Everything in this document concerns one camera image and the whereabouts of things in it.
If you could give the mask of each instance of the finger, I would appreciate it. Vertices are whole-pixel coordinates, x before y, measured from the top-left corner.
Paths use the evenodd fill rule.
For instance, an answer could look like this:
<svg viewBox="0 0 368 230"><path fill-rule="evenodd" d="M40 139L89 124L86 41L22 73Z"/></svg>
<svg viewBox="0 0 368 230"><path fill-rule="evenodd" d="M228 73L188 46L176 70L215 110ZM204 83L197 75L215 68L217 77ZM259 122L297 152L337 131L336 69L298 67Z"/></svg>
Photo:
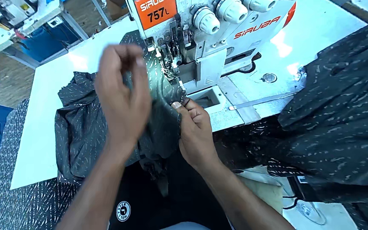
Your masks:
<svg viewBox="0 0 368 230"><path fill-rule="evenodd" d="M185 108L188 110L192 120L199 128L211 128L209 114L204 108L190 98L185 98L183 104L185 104Z"/></svg>
<svg viewBox="0 0 368 230"><path fill-rule="evenodd" d="M136 56L143 54L143 49L138 45L114 45L113 47L122 62L133 61Z"/></svg>
<svg viewBox="0 0 368 230"><path fill-rule="evenodd" d="M148 76L146 63L141 55L136 56L136 61L130 68L132 73L133 93L132 106L141 109L147 108L151 103L150 89L148 87Z"/></svg>
<svg viewBox="0 0 368 230"><path fill-rule="evenodd" d="M188 110L182 106L180 102L173 102L171 106L181 114L181 131L186 128L198 128L194 121L191 119Z"/></svg>
<svg viewBox="0 0 368 230"><path fill-rule="evenodd" d="M118 90L123 85L121 59L114 45L107 46L102 53L99 63L99 73L95 82L98 86Z"/></svg>

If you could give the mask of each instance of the floor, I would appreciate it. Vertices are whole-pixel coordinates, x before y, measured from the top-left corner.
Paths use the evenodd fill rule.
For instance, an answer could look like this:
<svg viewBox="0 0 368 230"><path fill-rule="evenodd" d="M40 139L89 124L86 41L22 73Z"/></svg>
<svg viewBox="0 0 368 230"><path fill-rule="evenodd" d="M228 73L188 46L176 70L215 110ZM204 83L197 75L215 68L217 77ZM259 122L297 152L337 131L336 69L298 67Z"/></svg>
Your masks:
<svg viewBox="0 0 368 230"><path fill-rule="evenodd" d="M105 25L90 0L67 0L64 8L89 36ZM0 53L0 105L15 108L21 101L29 98L33 74L33 69Z"/></svg>

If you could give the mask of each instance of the white sewing machine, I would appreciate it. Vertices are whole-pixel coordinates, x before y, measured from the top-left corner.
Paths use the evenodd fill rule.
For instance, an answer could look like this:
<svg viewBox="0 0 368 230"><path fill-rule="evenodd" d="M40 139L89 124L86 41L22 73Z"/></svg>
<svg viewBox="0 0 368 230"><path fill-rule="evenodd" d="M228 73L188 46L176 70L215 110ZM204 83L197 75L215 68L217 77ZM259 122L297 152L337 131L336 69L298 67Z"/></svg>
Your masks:
<svg viewBox="0 0 368 230"><path fill-rule="evenodd" d="M126 2L165 76L180 77L188 94L216 85L222 75L252 72L260 47L295 10L295 0Z"/></svg>

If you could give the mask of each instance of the metal bar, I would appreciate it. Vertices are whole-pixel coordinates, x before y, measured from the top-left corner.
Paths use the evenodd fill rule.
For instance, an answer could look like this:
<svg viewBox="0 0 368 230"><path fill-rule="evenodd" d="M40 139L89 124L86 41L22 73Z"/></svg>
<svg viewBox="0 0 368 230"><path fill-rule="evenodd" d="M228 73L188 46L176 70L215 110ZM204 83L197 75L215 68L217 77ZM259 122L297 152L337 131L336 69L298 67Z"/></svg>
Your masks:
<svg viewBox="0 0 368 230"><path fill-rule="evenodd" d="M29 68L36 69L36 67L40 66L40 62L31 58L27 54L23 53L20 50L15 49L12 46L9 46L5 50L3 50L3 54L8 55L9 57L13 58L21 62L22 64L28 66Z"/></svg>
<svg viewBox="0 0 368 230"><path fill-rule="evenodd" d="M244 107L248 107L248 106L254 106L257 104L262 104L265 102L271 102L271 101L275 101L278 99L282 99L282 98L286 98L286 97L291 97L293 95L295 95L298 92L287 92L287 93L283 93L283 94L279 94L279 95L275 95L275 96L270 96L270 97L264 97L255 101L250 101L250 102L245 102L242 104L238 104L238 105L234 105L234 106L230 106L228 107L229 110L235 110L235 109L239 109L239 108L244 108Z"/></svg>
<svg viewBox="0 0 368 230"><path fill-rule="evenodd" d="M70 14L65 10L62 13L60 13L62 18L69 24L70 27L79 35L80 38L83 40L86 40L89 38L89 36L86 34L86 32L80 27L80 25L70 16Z"/></svg>
<svg viewBox="0 0 368 230"><path fill-rule="evenodd" d="M111 23L109 21L109 19L107 18L105 12L103 11L102 7L100 6L100 4L97 2L97 0L92 0L93 4L95 4L95 7L97 9L97 11L99 11L99 14L102 16L103 20L105 21L107 26L110 26Z"/></svg>

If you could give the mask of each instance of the white table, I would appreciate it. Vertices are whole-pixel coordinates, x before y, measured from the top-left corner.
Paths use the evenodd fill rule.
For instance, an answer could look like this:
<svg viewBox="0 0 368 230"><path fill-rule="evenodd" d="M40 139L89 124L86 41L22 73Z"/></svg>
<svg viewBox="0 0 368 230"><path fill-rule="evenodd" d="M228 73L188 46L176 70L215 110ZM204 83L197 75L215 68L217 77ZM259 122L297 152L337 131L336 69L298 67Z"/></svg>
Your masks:
<svg viewBox="0 0 368 230"><path fill-rule="evenodd" d="M256 70L251 74L235 73L231 80L244 96L255 99L294 92L296 70L316 58L316 53L366 23L328 0L298 1L294 18L260 53ZM69 50L69 53L52 60L35 71L28 112L11 189L30 185L57 176L54 118L62 103L57 95L73 77L73 71L97 72L102 50L108 44L119 43L126 32L136 30L135 22L128 17L104 29ZM278 80L264 83L264 73L274 73ZM280 99L255 106L264 118L279 113L291 98ZM227 102L221 112L211 114L213 130L243 124L238 112L229 111Z"/></svg>

